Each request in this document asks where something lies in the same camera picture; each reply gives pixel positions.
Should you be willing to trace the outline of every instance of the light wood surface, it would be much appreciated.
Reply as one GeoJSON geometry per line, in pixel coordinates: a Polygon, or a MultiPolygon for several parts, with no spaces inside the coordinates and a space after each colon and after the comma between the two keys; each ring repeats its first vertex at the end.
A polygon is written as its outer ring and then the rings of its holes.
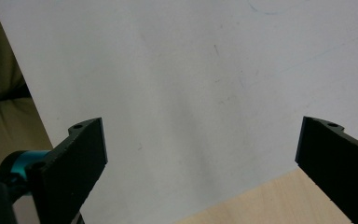
{"type": "Polygon", "coordinates": [[[299,168],[176,224],[351,223],[299,168]]]}

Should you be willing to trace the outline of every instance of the white surface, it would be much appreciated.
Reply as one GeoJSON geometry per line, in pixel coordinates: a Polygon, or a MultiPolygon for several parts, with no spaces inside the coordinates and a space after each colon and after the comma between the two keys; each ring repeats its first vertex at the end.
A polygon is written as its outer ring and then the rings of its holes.
{"type": "Polygon", "coordinates": [[[358,1],[0,0],[54,145],[103,117],[86,223],[170,223],[296,164],[302,116],[358,137],[358,1]]]}

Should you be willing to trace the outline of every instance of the wooden table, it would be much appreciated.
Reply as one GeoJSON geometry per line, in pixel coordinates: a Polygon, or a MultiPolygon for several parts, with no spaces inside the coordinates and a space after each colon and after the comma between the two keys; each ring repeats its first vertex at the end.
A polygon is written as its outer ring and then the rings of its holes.
{"type": "Polygon", "coordinates": [[[351,223],[297,168],[176,224],[351,223]]]}

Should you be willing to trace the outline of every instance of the screw hole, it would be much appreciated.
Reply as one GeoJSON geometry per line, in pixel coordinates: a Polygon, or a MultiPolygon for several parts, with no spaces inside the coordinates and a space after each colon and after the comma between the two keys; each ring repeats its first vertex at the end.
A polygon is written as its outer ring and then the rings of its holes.
{"type": "Polygon", "coordinates": [[[83,128],[83,125],[77,124],[77,125],[74,126],[74,129],[80,129],[80,128],[83,128]]]}
{"type": "Polygon", "coordinates": [[[328,126],[330,126],[330,127],[333,127],[333,128],[338,127],[338,125],[337,125],[337,124],[335,124],[335,123],[328,123],[327,125],[328,125],[328,126]]]}

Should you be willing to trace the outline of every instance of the black plastic jaw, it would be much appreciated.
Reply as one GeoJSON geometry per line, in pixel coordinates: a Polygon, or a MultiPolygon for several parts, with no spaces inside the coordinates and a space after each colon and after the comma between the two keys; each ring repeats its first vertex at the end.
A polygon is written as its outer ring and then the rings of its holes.
{"type": "Polygon", "coordinates": [[[358,223],[358,140],[322,119],[303,119],[298,166],[353,222],[358,223]]]}

